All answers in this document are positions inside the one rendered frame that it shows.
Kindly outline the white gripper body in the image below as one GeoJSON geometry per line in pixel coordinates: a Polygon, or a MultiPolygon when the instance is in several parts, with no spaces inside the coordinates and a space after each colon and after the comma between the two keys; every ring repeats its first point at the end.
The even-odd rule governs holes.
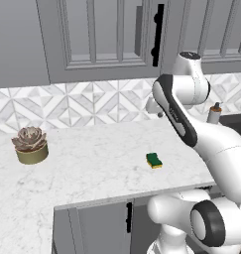
{"type": "Polygon", "coordinates": [[[153,96],[149,97],[145,108],[149,114],[156,114],[159,118],[164,116],[162,107],[156,102],[153,96]]]}

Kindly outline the green and yellow sponge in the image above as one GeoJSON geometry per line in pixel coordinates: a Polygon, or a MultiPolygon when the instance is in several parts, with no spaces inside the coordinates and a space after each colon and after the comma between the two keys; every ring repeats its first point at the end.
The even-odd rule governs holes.
{"type": "Polygon", "coordinates": [[[147,163],[151,166],[152,169],[160,168],[163,163],[158,158],[158,155],[156,153],[149,153],[146,155],[147,163]]]}

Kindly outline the white soap dispenser bottle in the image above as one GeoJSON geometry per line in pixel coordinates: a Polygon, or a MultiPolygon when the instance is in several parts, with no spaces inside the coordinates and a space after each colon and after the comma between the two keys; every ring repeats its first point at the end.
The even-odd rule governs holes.
{"type": "Polygon", "coordinates": [[[213,106],[210,107],[206,122],[211,124],[217,124],[219,122],[221,112],[222,109],[220,107],[220,103],[216,102],[213,106]]]}

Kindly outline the dark sink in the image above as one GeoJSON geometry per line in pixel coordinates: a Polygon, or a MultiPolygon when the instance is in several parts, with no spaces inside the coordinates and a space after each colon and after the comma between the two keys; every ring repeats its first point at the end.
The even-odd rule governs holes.
{"type": "Polygon", "coordinates": [[[241,133],[241,114],[221,115],[219,122],[241,133]]]}

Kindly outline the grey base cupboard door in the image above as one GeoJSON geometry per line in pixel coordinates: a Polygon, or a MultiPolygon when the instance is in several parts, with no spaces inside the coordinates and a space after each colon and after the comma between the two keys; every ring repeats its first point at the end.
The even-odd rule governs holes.
{"type": "Polygon", "coordinates": [[[52,254],[130,254],[128,202],[55,207],[52,254]]]}
{"type": "Polygon", "coordinates": [[[147,254],[148,248],[159,236],[161,225],[148,214],[149,200],[149,196],[134,199],[130,254],[147,254]]]}

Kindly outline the potted succulent in olive pot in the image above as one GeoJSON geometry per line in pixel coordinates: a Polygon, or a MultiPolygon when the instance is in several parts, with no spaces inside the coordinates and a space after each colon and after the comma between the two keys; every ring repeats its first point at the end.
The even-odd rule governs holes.
{"type": "Polygon", "coordinates": [[[49,154],[47,135],[39,127],[26,127],[12,139],[20,163],[35,165],[42,162],[49,154]]]}

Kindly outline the grey wall cupboard door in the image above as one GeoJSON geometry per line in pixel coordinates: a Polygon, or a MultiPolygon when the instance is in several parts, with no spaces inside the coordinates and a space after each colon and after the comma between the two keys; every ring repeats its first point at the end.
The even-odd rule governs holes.
{"type": "Polygon", "coordinates": [[[161,71],[182,51],[199,54],[206,74],[241,72],[241,0],[167,0],[161,71]]]}
{"type": "Polygon", "coordinates": [[[52,83],[154,77],[158,0],[36,0],[52,83]]]}

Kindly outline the plain grey wall cupboard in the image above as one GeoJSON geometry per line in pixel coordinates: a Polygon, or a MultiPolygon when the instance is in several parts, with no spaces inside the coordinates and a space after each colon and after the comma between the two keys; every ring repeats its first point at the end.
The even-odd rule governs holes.
{"type": "Polygon", "coordinates": [[[36,0],[0,0],[0,88],[49,84],[36,0]]]}

